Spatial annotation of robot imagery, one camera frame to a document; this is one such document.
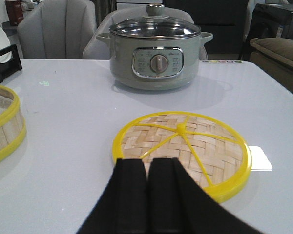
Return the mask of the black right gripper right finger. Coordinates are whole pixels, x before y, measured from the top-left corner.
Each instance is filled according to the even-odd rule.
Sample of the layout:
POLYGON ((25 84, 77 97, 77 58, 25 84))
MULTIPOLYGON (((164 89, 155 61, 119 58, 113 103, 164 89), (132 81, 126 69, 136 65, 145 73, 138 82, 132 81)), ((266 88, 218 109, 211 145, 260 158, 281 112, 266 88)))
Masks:
POLYGON ((153 234, 260 233, 206 194, 176 158, 154 159, 148 185, 153 234))

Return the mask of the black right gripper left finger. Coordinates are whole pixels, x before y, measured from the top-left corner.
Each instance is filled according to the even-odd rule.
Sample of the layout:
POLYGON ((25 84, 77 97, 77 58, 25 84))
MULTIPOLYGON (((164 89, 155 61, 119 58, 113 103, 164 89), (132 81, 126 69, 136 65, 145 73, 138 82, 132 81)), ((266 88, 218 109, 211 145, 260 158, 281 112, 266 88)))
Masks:
POLYGON ((147 176, 140 159, 118 159, 79 234, 146 234, 147 176))

